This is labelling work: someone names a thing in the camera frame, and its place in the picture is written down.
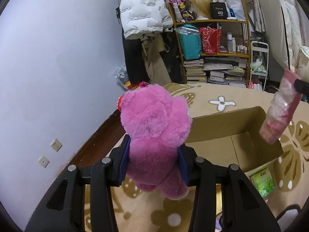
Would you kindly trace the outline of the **pink plush bear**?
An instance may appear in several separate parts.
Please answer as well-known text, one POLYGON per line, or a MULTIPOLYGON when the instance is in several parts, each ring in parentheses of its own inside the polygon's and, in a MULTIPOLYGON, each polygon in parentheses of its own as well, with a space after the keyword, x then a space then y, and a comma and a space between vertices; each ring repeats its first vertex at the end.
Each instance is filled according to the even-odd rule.
POLYGON ((178 148, 190 133, 186 99, 158 84, 126 92, 118 100, 121 124, 130 136, 128 176, 138 189, 159 189, 171 200, 188 194, 177 165, 178 148))

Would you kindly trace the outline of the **open cardboard box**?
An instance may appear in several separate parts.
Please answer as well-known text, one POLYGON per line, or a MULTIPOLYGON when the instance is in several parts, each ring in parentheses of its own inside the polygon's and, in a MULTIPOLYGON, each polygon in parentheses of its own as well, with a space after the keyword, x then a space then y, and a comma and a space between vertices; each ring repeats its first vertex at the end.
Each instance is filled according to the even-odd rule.
POLYGON ((270 145, 259 134, 266 118, 260 106, 193 119, 185 144, 214 165, 237 164, 251 176, 283 154, 279 140, 270 145))

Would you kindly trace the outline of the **green tissue pack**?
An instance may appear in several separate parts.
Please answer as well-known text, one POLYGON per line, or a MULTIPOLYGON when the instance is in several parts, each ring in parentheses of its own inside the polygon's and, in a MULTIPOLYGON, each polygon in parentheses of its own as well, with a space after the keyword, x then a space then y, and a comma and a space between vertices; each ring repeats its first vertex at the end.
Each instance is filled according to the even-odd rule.
POLYGON ((272 193, 275 189, 275 184, 273 182, 273 178, 268 167, 253 174, 250 177, 250 180, 263 198, 272 193))

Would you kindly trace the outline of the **plastic bag of toys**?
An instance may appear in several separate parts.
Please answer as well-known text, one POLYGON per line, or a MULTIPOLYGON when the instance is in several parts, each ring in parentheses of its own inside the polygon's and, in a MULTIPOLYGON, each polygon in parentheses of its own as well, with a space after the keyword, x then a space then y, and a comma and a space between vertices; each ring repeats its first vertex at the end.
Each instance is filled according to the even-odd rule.
POLYGON ((126 91, 132 88, 126 66, 119 66, 114 73, 114 77, 116 78, 117 83, 126 91))

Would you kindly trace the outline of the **stack of books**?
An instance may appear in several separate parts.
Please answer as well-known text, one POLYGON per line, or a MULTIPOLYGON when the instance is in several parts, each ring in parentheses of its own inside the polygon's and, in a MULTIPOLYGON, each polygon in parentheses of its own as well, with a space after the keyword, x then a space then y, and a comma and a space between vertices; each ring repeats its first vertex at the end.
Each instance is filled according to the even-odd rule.
POLYGON ((237 57, 206 57, 184 62, 188 82, 246 87, 247 60, 237 57))

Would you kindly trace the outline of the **wooden bookshelf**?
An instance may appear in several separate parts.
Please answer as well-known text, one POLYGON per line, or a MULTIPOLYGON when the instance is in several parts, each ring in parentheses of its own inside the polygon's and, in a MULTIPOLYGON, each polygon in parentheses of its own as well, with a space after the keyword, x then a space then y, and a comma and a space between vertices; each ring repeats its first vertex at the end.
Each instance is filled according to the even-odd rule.
POLYGON ((179 47, 184 82, 213 81, 204 64, 220 58, 249 55, 249 22, 235 16, 225 2, 211 0, 169 0, 168 10, 179 47))

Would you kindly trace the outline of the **beige hanging coat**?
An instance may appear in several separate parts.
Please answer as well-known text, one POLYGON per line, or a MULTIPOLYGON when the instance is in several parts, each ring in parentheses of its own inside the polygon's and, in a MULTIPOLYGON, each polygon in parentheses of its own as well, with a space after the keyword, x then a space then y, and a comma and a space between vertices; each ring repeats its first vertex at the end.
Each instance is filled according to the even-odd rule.
POLYGON ((171 78, 160 52, 166 51, 161 34, 148 37, 142 42, 143 60, 151 84, 161 86, 171 83, 171 78))

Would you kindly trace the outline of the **red patterned bag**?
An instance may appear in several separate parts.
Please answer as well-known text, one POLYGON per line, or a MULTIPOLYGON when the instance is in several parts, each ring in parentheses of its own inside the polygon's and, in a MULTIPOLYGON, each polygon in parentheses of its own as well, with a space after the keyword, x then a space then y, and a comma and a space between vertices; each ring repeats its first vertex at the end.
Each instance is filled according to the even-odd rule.
POLYGON ((221 29, 212 27, 200 27, 202 49, 206 54, 218 54, 221 46, 221 29))

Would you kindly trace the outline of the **teal bag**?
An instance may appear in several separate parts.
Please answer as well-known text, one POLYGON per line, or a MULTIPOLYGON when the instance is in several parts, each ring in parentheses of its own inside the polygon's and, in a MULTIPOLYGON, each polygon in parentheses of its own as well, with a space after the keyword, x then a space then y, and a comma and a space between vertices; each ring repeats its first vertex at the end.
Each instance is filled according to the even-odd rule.
POLYGON ((184 24, 176 29, 185 60, 199 59, 202 54, 202 41, 199 29, 191 24, 184 24))

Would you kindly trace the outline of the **white metal trolley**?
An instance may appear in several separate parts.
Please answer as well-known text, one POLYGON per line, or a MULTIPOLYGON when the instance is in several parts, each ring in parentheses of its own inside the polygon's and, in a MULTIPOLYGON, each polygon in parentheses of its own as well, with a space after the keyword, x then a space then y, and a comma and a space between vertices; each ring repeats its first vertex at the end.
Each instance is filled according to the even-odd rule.
POLYGON ((267 43, 251 41, 251 61, 249 87, 257 91, 264 91, 268 78, 269 45, 267 43))

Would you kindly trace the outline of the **white puffer jacket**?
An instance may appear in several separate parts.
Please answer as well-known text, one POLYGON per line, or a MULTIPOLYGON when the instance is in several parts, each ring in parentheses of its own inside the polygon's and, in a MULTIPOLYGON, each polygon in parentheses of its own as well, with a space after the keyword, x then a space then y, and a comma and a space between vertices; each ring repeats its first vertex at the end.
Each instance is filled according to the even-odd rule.
POLYGON ((127 40, 152 37, 173 27, 165 0, 121 0, 119 11, 127 40))

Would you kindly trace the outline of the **black box marked 40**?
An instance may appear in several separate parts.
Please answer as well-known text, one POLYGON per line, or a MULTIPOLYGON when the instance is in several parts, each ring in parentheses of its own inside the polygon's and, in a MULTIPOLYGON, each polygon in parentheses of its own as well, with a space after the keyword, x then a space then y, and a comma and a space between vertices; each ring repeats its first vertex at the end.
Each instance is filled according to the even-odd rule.
POLYGON ((225 20, 228 18, 226 4, 224 2, 211 2, 210 8, 212 19, 225 20))

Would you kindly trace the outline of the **blonde wig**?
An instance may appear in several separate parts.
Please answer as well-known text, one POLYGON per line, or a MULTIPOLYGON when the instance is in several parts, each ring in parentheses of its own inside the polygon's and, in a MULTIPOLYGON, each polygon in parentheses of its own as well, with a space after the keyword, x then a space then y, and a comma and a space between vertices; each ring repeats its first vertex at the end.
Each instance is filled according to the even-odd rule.
POLYGON ((212 19, 211 0, 189 0, 197 20, 212 19))

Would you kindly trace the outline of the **upper wall socket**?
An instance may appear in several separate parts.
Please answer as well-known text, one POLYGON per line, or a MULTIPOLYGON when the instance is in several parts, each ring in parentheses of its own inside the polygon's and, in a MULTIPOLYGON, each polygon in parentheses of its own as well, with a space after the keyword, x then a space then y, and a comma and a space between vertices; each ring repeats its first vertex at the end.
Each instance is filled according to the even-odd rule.
POLYGON ((55 138, 54 141, 52 141, 50 144, 50 147, 58 152, 62 148, 62 143, 57 138, 55 138))

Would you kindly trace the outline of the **wall socket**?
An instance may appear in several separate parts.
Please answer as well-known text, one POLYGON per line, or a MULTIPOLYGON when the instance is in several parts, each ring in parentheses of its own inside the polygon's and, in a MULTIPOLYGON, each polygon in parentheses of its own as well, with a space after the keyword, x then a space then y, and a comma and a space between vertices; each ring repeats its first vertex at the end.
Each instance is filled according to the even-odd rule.
POLYGON ((54 141, 52 141, 50 144, 50 147, 58 152, 62 148, 62 143, 57 138, 55 138, 54 141))
POLYGON ((41 165, 42 167, 46 168, 47 165, 50 163, 50 160, 47 159, 45 156, 41 156, 38 160, 39 165, 41 165))

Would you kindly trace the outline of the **lower wall socket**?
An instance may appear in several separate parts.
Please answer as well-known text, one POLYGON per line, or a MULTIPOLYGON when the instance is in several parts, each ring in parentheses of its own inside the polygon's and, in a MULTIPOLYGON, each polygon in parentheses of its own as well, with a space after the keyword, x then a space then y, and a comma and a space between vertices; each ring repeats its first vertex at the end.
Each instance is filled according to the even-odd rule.
POLYGON ((47 159, 45 156, 41 156, 38 160, 39 165, 41 165, 42 167, 46 168, 47 165, 50 163, 50 160, 47 159))

